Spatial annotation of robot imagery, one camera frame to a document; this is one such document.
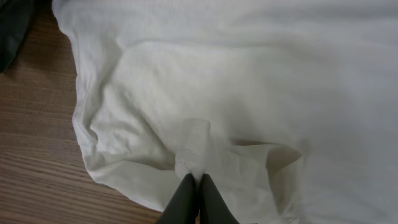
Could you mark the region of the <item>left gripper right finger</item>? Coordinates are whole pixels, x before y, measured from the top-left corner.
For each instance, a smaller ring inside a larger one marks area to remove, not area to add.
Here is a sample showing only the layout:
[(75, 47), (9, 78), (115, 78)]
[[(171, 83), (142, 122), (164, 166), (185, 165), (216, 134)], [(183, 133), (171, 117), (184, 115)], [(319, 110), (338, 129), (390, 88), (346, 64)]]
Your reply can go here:
[(199, 189), (200, 224), (239, 224), (209, 174), (203, 174)]

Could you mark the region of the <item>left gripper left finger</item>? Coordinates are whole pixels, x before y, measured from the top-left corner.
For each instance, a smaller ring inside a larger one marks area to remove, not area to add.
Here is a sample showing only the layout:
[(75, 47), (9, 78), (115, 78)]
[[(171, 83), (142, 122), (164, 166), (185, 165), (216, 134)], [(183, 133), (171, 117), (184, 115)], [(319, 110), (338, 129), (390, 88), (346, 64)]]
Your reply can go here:
[(197, 186), (187, 174), (155, 224), (195, 224), (198, 215)]

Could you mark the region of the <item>white t-shirt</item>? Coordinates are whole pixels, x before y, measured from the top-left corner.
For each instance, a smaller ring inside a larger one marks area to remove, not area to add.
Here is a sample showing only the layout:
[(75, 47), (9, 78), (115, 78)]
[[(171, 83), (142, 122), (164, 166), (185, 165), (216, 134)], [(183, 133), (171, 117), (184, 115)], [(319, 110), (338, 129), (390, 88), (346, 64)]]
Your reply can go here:
[(91, 178), (240, 223), (397, 222), (396, 1), (54, 1)]

